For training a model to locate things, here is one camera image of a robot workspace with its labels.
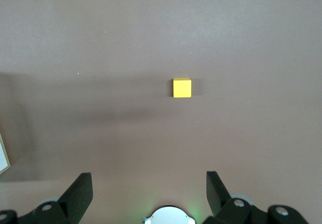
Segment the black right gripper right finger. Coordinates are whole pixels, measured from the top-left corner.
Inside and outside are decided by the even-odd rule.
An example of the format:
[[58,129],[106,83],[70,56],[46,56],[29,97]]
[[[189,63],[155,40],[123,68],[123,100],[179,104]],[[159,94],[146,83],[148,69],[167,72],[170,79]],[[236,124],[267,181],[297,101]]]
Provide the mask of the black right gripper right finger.
[[212,216],[205,223],[308,223],[290,206],[271,205],[262,211],[243,198],[231,197],[216,171],[206,173],[206,195]]

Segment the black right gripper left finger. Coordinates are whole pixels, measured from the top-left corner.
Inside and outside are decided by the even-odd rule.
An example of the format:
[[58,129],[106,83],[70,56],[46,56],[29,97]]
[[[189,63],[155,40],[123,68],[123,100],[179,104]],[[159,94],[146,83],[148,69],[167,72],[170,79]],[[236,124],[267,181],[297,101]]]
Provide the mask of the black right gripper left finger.
[[92,199],[92,175],[81,173],[58,200],[44,202],[26,215],[1,210],[1,223],[79,223]]

